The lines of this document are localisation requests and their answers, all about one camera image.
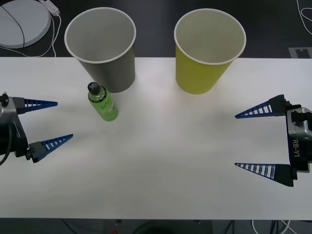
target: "plastic bottle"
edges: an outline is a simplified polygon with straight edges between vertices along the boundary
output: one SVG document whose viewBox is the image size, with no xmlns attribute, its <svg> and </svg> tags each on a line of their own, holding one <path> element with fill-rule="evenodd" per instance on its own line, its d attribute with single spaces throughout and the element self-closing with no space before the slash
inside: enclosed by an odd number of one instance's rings
<svg viewBox="0 0 312 234">
<path fill-rule="evenodd" d="M 113 121 L 117 118 L 118 110 L 107 89 L 96 82 L 91 82 L 88 90 L 88 99 L 103 120 Z"/>
</svg>

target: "black cable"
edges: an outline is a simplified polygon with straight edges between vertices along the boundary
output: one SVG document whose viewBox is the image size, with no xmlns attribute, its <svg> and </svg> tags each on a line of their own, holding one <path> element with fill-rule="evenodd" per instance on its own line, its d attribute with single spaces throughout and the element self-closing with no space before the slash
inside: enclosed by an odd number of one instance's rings
<svg viewBox="0 0 312 234">
<path fill-rule="evenodd" d="M 63 223 L 68 227 L 68 229 L 73 233 L 73 234 L 77 234 L 66 222 L 65 220 L 62 218 Z"/>
<path fill-rule="evenodd" d="M 275 232 L 275 234 L 279 234 L 278 220 L 276 221 L 276 232 Z"/>
<path fill-rule="evenodd" d="M 275 229 L 275 223 L 276 223 L 276 221 L 275 221 L 275 220 L 272 220 L 272 222 L 271 222 L 270 234 L 273 234 L 273 232 L 274 232 L 274 229 Z"/>
<path fill-rule="evenodd" d="M 20 28 L 20 30 L 21 30 L 21 33 L 23 34 L 23 47 L 22 47 L 21 52 L 20 52 L 20 54 L 19 54 L 19 56 L 21 57 L 21 55 L 22 55 L 23 52 L 24 52 L 24 47 L 25 47 L 25 36 L 24 36 L 24 32 L 23 32 L 23 30 L 22 30 L 20 24 L 17 22 L 17 20 L 16 20 L 3 6 L 1 6 L 1 7 L 6 11 L 6 13 L 8 13 L 8 14 L 12 17 L 12 19 L 15 20 L 15 22 L 18 24 L 18 26 L 19 26 L 19 28 Z"/>
<path fill-rule="evenodd" d="M 232 226 L 232 232 L 234 233 L 234 220 L 231 220 L 229 222 L 229 224 L 227 225 L 227 227 L 225 228 L 224 234 L 228 233 L 228 230 L 230 229 L 230 227 Z"/>
<path fill-rule="evenodd" d="M 235 221 L 233 220 L 233 224 L 232 224 L 232 234 L 234 234 L 235 232 Z"/>
<path fill-rule="evenodd" d="M 0 161 L 0 166 L 8 159 L 11 148 L 12 148 L 12 142 L 13 142 L 13 130 L 12 130 L 12 124 L 8 124 L 9 128 L 9 143 L 8 143 L 8 148 L 6 150 L 6 153 L 3 157 L 3 159 Z"/>
</svg>

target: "robotic arm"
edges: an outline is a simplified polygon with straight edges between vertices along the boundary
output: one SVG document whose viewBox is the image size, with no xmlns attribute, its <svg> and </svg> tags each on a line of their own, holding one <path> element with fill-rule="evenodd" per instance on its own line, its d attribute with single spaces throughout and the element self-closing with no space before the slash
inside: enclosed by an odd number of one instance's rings
<svg viewBox="0 0 312 234">
<path fill-rule="evenodd" d="M 301 105 L 291 105 L 278 95 L 270 100 L 248 109 L 235 118 L 285 116 L 288 139 L 288 164 L 235 163 L 236 166 L 271 179 L 283 185 L 293 187 L 297 172 L 310 172 L 312 161 L 312 112 Z"/>
<path fill-rule="evenodd" d="M 26 156 L 27 160 L 39 162 L 73 137 L 71 134 L 28 145 L 19 115 L 57 105 L 53 101 L 9 97 L 7 94 L 0 96 L 0 155 L 5 154 L 0 165 L 7 160 L 10 152 L 15 152 L 16 157 Z"/>
</svg>

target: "cup rim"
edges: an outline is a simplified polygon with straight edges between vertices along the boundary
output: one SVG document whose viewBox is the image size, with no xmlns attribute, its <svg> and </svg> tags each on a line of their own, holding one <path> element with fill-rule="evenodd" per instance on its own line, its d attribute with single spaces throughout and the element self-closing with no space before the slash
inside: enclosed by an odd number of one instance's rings
<svg viewBox="0 0 312 234">
<path fill-rule="evenodd" d="M 191 14 L 191 13 L 199 12 L 199 11 L 216 11 L 216 12 L 220 12 L 220 13 L 222 13 L 222 14 L 224 14 L 224 15 L 229 16 L 229 17 L 232 18 L 236 23 L 238 23 L 238 25 L 239 25 L 239 27 L 240 27 L 242 33 L 243 33 L 243 36 L 244 36 L 244 43 L 243 43 L 242 49 L 239 51 L 239 53 L 238 53 L 236 56 L 234 56 L 233 58 L 231 58 L 231 59 L 229 59 L 229 60 L 227 60 L 227 61 L 224 61 L 224 62 L 203 62 L 203 61 L 197 60 L 197 59 L 195 59 L 195 58 L 189 56 L 189 55 L 181 48 L 181 46 L 179 45 L 179 43 L 178 43 L 178 41 L 177 41 L 177 39 L 176 39 L 176 29 L 177 29 L 177 27 L 179 26 L 180 22 L 181 22 L 186 16 L 188 16 L 188 15 Z M 190 12 L 186 13 L 185 15 L 183 15 L 183 16 L 178 20 L 178 22 L 177 22 L 176 25 L 175 25 L 174 37 L 175 37 L 175 44 L 176 44 L 176 46 L 178 47 L 178 49 L 179 49 L 186 57 L 188 57 L 189 59 L 191 59 L 191 60 L 193 60 L 193 61 L 195 61 L 195 62 L 198 62 L 198 63 L 201 63 L 201 64 L 205 64 L 205 65 L 212 65 L 212 66 L 218 66 L 218 65 L 223 65 L 223 64 L 227 64 L 227 63 L 229 63 L 229 62 L 232 62 L 234 59 L 238 58 L 238 57 L 243 53 L 243 51 L 244 51 L 244 49 L 245 49 L 245 47 L 246 47 L 246 33 L 245 33 L 245 30 L 244 30 L 243 26 L 240 24 L 240 22 L 239 22 L 237 19 L 235 19 L 233 16 L 231 16 L 230 14 L 228 14 L 228 13 L 226 13 L 226 12 L 224 12 L 224 11 L 220 11 L 220 10 L 216 10 L 216 9 L 211 9 L 211 8 L 196 9 L 196 10 L 190 11 Z"/>
<path fill-rule="evenodd" d="M 78 56 L 76 56 L 70 49 L 69 49 L 69 46 L 67 44 L 67 33 L 68 33 L 68 29 L 70 28 L 70 26 L 73 24 L 73 22 L 79 18 L 80 16 L 90 12 L 90 11 L 96 11 L 96 10 L 103 10 L 103 9 L 109 9 L 109 10 L 113 10 L 113 11 L 117 11 L 119 13 L 122 13 L 124 16 L 126 16 L 130 22 L 132 23 L 132 26 L 133 26 L 133 29 L 134 29 L 134 35 L 133 35 L 133 39 L 132 39 L 132 42 L 130 43 L 129 47 L 124 51 L 122 52 L 120 55 L 114 57 L 114 58 L 111 58 L 111 59 L 108 59 L 108 60 L 103 60 L 103 61 L 89 61 L 89 60 L 85 60 L 83 58 L 80 58 Z M 67 51 L 73 56 L 75 57 L 76 59 L 78 59 L 79 61 L 81 62 L 86 62 L 86 63 L 91 63 L 91 64 L 102 64 L 102 63 L 107 63 L 107 62 L 111 62 L 111 61 L 114 61 L 118 58 L 120 58 L 121 56 L 125 55 L 130 49 L 131 47 L 133 46 L 133 44 L 135 43 L 135 40 L 136 40 L 136 36 L 137 36 L 137 29 L 136 29 L 136 25 L 135 23 L 133 22 L 133 20 L 130 18 L 130 16 L 128 16 L 126 13 L 124 13 L 123 11 L 120 11 L 118 9 L 115 9 L 115 8 L 112 8 L 112 7 L 96 7 L 96 8 L 92 8 L 92 9 L 89 9 L 89 10 L 86 10 L 82 13 L 80 13 L 79 15 L 77 15 L 75 18 L 72 19 L 72 21 L 70 21 L 69 25 L 67 26 L 66 30 L 65 30 L 65 35 L 64 35 L 64 42 L 65 42 L 65 46 L 66 46 L 66 49 Z"/>
</svg>

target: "dark floor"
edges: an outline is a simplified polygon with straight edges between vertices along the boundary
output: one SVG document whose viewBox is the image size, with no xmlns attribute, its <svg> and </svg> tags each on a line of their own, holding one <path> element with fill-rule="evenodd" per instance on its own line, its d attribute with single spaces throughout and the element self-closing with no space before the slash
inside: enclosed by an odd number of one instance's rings
<svg viewBox="0 0 312 234">
<path fill-rule="evenodd" d="M 112 234 L 116 230 L 118 234 L 138 233 L 137 227 L 148 220 L 123 220 L 117 226 L 115 220 L 101 219 L 66 219 L 66 223 L 74 231 L 71 231 L 61 219 L 0 219 L 0 233 L 2 234 Z M 214 220 L 211 222 L 201 221 L 200 224 L 193 220 L 154 221 L 158 226 L 163 224 L 170 227 L 173 234 L 225 234 L 229 220 Z M 271 221 L 255 221 L 255 227 L 260 234 L 269 234 Z M 291 221 L 290 227 L 298 234 L 312 233 L 312 223 L 302 221 Z M 279 222 L 279 229 L 284 225 Z M 235 234 L 254 234 L 249 220 L 236 220 L 234 225 Z M 227 234 L 232 234 L 232 227 Z"/>
<path fill-rule="evenodd" d="M 0 0 L 0 5 L 9 0 Z M 298 0 L 300 9 L 312 7 L 311 0 Z M 127 13 L 137 29 L 137 57 L 174 57 L 174 27 L 185 13 L 198 8 L 223 10 L 237 18 L 247 34 L 244 58 L 290 58 L 289 48 L 312 47 L 312 35 L 299 17 L 296 0 L 52 0 L 60 9 L 62 25 L 55 48 L 58 57 L 69 57 L 63 41 L 69 22 L 79 13 L 95 7 L 113 7 Z M 312 11 L 305 15 L 312 18 Z M 312 31 L 312 22 L 305 20 Z M 25 48 L 24 53 L 37 56 L 51 43 L 52 26 L 37 43 Z M 310 58 L 307 50 L 299 51 L 299 58 Z M 0 57 L 19 56 L 0 49 Z M 52 50 L 46 56 L 53 56 Z"/>
</svg>

